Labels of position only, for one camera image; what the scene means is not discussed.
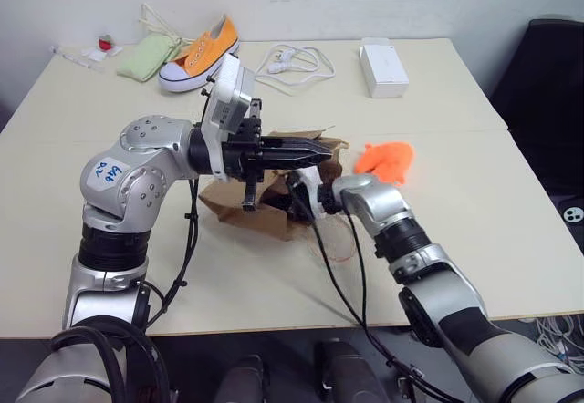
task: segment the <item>orange cloth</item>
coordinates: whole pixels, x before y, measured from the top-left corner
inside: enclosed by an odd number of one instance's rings
[[[355,173],[372,173],[396,186],[405,183],[405,172],[413,161],[413,146],[403,141],[365,145],[365,153],[355,165]]]

